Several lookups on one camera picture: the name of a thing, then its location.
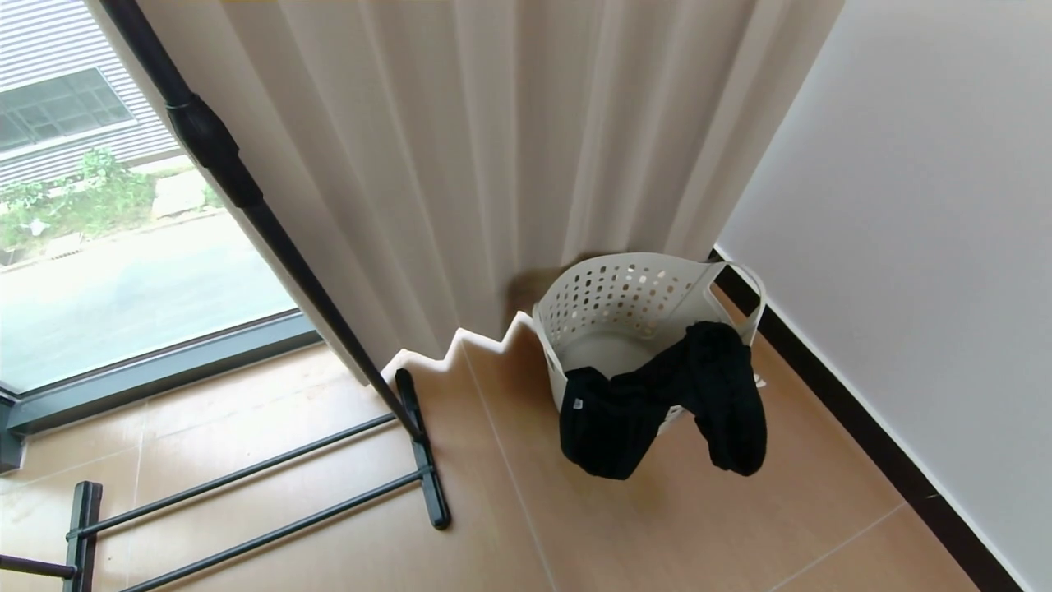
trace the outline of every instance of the curtain fold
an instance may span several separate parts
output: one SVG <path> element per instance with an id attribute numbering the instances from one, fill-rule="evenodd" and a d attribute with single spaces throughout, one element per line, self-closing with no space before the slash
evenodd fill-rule
<path id="1" fill-rule="evenodd" d="M 707 257 L 842 0 L 140 4 L 383 366 L 522 269 Z"/>

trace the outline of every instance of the pavement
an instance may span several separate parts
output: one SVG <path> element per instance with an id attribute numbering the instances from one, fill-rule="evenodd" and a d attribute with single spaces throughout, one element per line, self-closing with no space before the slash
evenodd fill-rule
<path id="1" fill-rule="evenodd" d="M 18 391 L 294 308 L 229 213 L 0 272 L 0 383 Z"/>

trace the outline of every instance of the baseboard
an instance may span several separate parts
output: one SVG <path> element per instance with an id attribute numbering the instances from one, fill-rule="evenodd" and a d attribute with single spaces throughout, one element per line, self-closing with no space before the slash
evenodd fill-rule
<path id="1" fill-rule="evenodd" d="M 715 251 L 712 256 L 719 258 Z M 733 269 L 720 273 L 716 285 L 743 311 L 752 311 L 760 301 Z M 760 333 L 866 451 L 976 588 L 982 592 L 1024 592 L 913 461 L 770 308 L 760 322 Z"/>

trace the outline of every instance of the tiled floor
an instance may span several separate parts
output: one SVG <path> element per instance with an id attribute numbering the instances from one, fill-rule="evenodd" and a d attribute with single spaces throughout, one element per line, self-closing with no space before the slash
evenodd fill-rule
<path id="1" fill-rule="evenodd" d="M 894 488 L 761 341 L 765 467 L 709 465 L 689 421 L 631 479 L 589 477 L 559 449 L 535 339 L 460 341 L 406 356 L 453 513 L 430 528 L 407 488 L 170 589 L 200 591 L 974 591 Z M 169 495 L 383 412 L 325 349 L 286 356 L 32 442 L 0 477 L 0 553 L 62 563 L 74 485 L 103 516 Z M 106 536 L 96 590 L 120 590 L 414 468 L 394 426 Z M 3 592 L 61 589 L 0 572 Z"/>

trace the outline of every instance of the clothes rack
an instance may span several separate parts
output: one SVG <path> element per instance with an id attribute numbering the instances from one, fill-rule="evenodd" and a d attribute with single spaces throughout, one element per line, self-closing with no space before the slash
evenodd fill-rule
<path id="1" fill-rule="evenodd" d="M 377 365 L 369 359 L 365 348 L 355 336 L 355 332 L 346 320 L 337 309 L 325 287 L 267 205 L 262 189 L 238 156 L 240 148 L 234 137 L 219 116 L 208 107 L 201 97 L 190 90 L 136 0 L 102 0 L 102 6 L 164 98 L 171 125 L 176 135 L 186 146 L 187 151 L 200 166 L 211 172 L 234 206 L 239 208 L 252 224 L 292 281 L 299 285 L 319 317 L 329 327 L 335 340 L 361 368 L 384 404 L 390 409 L 390 413 L 240 471 L 235 471 L 229 475 L 102 520 L 99 519 L 102 485 L 82 482 L 74 490 L 73 516 L 69 523 L 69 532 L 66 534 L 65 565 L 0 555 L 0 570 L 57 577 L 63 580 L 64 592 L 90 592 L 95 568 L 95 547 L 100 532 L 134 519 L 143 518 L 164 508 L 396 421 L 409 433 L 410 446 L 412 446 L 417 462 L 416 471 L 251 540 L 127 588 L 123 592 L 146 592 L 165 586 L 269 545 L 417 482 L 421 483 L 431 525 L 439 530 L 445 529 L 451 520 L 449 507 L 439 481 L 431 443 L 427 437 L 412 376 L 404 369 L 396 373 L 394 380 L 398 387 L 398 396 L 396 396 Z"/>

